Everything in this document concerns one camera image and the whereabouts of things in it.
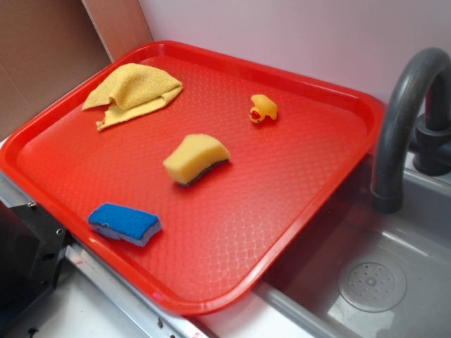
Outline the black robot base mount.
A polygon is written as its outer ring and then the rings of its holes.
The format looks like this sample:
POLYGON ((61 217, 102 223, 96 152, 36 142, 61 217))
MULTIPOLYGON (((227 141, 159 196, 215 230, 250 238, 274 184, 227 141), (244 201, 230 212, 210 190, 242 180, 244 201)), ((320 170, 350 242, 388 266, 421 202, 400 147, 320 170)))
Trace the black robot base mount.
POLYGON ((30 305, 55 289, 68 237, 40 206, 1 204, 1 309, 30 305))

